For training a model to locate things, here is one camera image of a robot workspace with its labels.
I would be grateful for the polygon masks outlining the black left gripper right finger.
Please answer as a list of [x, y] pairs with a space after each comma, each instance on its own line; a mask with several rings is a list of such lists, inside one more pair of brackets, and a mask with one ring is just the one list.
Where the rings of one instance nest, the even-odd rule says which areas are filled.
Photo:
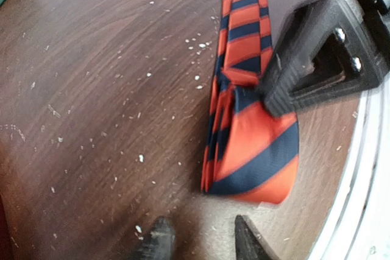
[[236, 259], [277, 259], [273, 249], [247, 216], [235, 217]]

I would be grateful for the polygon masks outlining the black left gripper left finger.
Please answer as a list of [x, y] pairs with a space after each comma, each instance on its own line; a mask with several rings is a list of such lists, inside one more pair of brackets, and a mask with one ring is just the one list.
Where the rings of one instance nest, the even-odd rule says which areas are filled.
[[176, 231], [169, 218], [155, 219], [147, 235], [130, 254], [131, 259], [170, 260], [174, 257]]

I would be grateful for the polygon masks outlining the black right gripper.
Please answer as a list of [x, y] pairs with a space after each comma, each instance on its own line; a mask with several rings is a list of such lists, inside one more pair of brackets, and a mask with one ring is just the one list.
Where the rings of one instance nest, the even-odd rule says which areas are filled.
[[275, 117], [374, 89], [389, 72], [389, 0], [307, 0], [257, 86]]

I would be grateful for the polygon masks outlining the orange navy striped tie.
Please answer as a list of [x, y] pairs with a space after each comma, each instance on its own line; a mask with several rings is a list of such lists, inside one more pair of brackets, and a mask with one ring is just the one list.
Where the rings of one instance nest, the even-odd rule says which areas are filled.
[[201, 190], [279, 204], [299, 164], [295, 113], [271, 116], [255, 92], [272, 57], [268, 0], [222, 0]]

